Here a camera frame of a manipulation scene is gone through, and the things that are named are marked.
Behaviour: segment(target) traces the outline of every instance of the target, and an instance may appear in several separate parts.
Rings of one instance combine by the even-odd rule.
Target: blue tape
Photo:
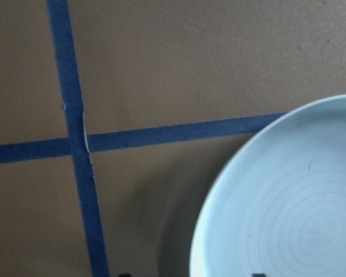
[[[68,138],[0,145],[0,163],[70,155]]]
[[[87,136],[90,152],[255,133],[284,115],[224,119]],[[71,155],[68,138],[0,145],[0,164]]]
[[[145,145],[231,136],[235,134],[255,133],[274,120],[280,118],[282,115],[284,115],[284,113],[106,134],[92,134],[88,136],[87,140],[90,151],[99,152]]]
[[[85,141],[84,108],[68,5],[66,0],[48,0],[47,6],[91,270],[94,277],[109,276],[93,169]]]

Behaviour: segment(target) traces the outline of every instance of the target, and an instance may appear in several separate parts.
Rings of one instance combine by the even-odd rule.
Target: brown surface
[[[67,136],[45,1],[0,1],[0,144]]]
[[[92,276],[70,157],[0,165],[1,276]]]
[[[70,1],[88,133],[346,93],[346,1]]]
[[[249,137],[92,155],[112,277],[188,276],[192,233],[207,190]]]

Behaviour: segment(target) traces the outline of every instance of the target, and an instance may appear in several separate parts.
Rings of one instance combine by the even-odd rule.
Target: concentric rings
[[[262,186],[242,224],[240,237],[257,234],[240,241],[249,266],[270,276],[346,274],[346,161],[280,172],[287,173]]]

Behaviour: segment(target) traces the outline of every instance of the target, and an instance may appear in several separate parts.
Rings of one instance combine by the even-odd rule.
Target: white plate
[[[346,95],[260,131],[214,182],[191,277],[346,276]]]

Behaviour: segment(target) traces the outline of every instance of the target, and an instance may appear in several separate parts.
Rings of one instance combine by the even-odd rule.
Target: tape strip
[[[105,277],[109,276],[109,270],[93,168],[84,133],[84,108],[68,5],[66,0],[48,0],[47,6],[91,270],[94,277]]]
[[[0,145],[0,163],[70,155],[68,138]]]
[[[106,134],[93,134],[88,136],[88,145],[91,152],[99,152],[145,145],[231,136],[235,134],[255,133],[274,120],[280,118],[282,115],[284,115],[284,113]]]
[[[255,133],[284,115],[268,114],[174,126],[88,135],[90,152]],[[71,155],[68,138],[0,145],[0,163]]]

